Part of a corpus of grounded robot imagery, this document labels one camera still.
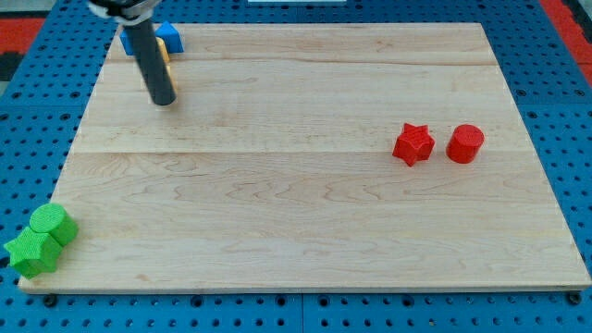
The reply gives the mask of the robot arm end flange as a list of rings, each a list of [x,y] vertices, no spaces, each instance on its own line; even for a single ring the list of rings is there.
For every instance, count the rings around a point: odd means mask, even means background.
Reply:
[[[88,8],[99,18],[133,26],[150,19],[162,0],[88,0]]]

